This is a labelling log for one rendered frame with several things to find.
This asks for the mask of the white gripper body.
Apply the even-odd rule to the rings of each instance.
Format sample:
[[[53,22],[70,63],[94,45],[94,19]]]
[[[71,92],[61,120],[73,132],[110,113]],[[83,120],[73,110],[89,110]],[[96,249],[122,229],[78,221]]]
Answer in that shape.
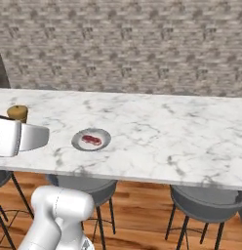
[[[20,151],[34,150],[48,143],[50,130],[47,127],[21,124]]]

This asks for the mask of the grey round plate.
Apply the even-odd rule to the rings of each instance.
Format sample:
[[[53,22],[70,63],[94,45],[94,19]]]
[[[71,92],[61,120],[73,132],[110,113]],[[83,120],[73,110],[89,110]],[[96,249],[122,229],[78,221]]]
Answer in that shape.
[[[93,137],[97,137],[101,139],[101,144],[99,146],[94,146],[92,144],[88,144],[82,141],[82,137],[84,135],[91,135]],[[98,128],[88,128],[77,132],[72,140],[71,144],[78,150],[81,151],[98,151],[105,147],[107,147],[111,142],[111,136],[104,129]]]

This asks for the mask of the red raw steak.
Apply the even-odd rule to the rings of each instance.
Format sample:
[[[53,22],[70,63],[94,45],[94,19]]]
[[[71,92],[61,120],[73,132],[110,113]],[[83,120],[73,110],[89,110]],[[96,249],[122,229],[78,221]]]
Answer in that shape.
[[[92,144],[94,146],[99,146],[101,144],[101,139],[97,137],[93,137],[91,135],[84,135],[82,137],[82,141],[88,144]]]

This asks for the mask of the dark grey cabinet side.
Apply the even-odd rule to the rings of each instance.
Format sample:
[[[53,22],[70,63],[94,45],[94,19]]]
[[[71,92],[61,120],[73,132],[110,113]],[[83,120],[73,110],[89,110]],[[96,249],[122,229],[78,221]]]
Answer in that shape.
[[[9,78],[0,53],[0,88],[10,88]]]

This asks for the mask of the ochre round jar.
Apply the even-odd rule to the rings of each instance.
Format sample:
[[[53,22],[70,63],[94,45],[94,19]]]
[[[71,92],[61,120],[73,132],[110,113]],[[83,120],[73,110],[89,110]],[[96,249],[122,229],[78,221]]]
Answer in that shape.
[[[13,105],[7,109],[7,114],[10,118],[25,123],[27,120],[28,108],[25,105]]]

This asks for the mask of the grey stool with black legs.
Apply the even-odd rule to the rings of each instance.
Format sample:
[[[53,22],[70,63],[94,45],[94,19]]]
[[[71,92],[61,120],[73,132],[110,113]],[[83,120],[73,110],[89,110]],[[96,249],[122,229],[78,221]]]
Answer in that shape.
[[[7,182],[9,182],[10,180],[13,181],[17,191],[19,192],[20,198],[23,201],[25,207],[26,207],[26,213],[28,213],[30,215],[31,218],[34,218],[34,214],[20,188],[20,184],[18,182],[18,180],[16,179],[16,176],[14,174],[13,171],[6,171],[6,170],[0,170],[0,188],[5,185]],[[11,236],[9,235],[9,228],[11,227],[13,221],[10,222],[10,224],[8,226],[5,225],[6,222],[8,222],[9,219],[7,217],[7,214],[5,213],[5,211],[3,210],[1,204],[0,204],[0,226],[1,229],[3,230],[4,234],[1,238],[1,241],[3,241],[4,238],[7,238],[10,246],[9,249],[11,250],[17,250]]]
[[[175,211],[179,209],[185,218],[176,250],[181,250],[189,219],[205,224],[200,242],[203,242],[209,224],[220,225],[215,244],[215,250],[219,250],[224,223],[242,210],[242,190],[170,185],[170,193],[173,208],[165,239],[168,239]]]
[[[101,206],[104,203],[109,202],[109,211],[111,216],[109,223],[112,224],[113,233],[116,233],[112,196],[116,191],[117,180],[62,176],[54,174],[47,174],[46,179],[51,185],[56,187],[81,190],[89,193],[93,197],[98,216],[96,218],[95,228],[100,228],[102,250],[106,250],[102,224],[103,218],[101,217]]]

